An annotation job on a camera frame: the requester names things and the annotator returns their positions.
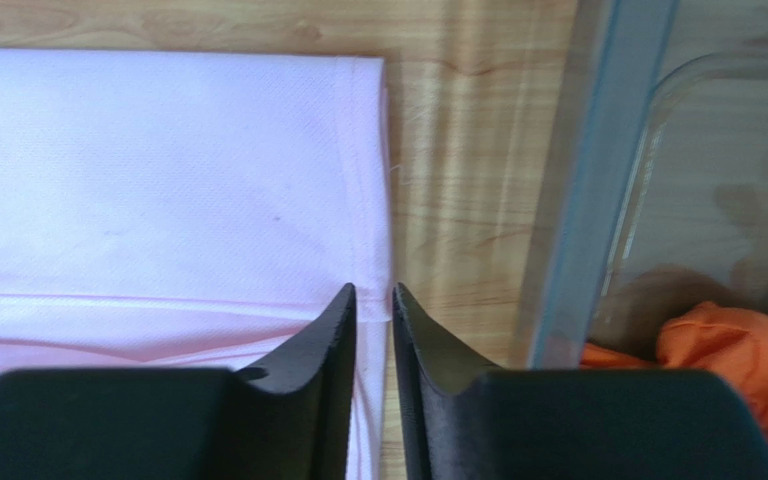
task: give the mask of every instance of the crumpled orange cloth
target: crumpled orange cloth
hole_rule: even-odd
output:
[[[704,302],[659,334],[658,364],[716,373],[738,390],[768,436],[768,315]],[[583,368],[653,368],[650,362],[588,344]]]

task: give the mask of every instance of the folded fabric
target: folded fabric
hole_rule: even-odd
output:
[[[658,365],[700,368],[720,375],[748,402],[768,436],[768,316],[704,302],[662,328]],[[588,344],[583,368],[652,368],[656,365]]]
[[[0,371],[241,368],[352,282],[347,478],[376,478],[382,73],[369,58],[0,50]]]

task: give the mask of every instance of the orange cloth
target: orange cloth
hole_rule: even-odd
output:
[[[659,365],[701,368],[723,377],[751,407],[768,436],[768,316],[704,302],[671,320],[656,346]],[[588,344],[584,368],[652,368],[656,365]]]

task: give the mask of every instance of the wood grain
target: wood grain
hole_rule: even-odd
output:
[[[397,279],[505,362],[575,0],[1,0],[0,46],[387,59]],[[394,369],[383,476],[404,478]]]

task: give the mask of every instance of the pink cloth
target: pink cloth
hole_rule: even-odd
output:
[[[347,478],[378,476],[383,62],[0,50],[0,371],[227,366],[357,287]]]

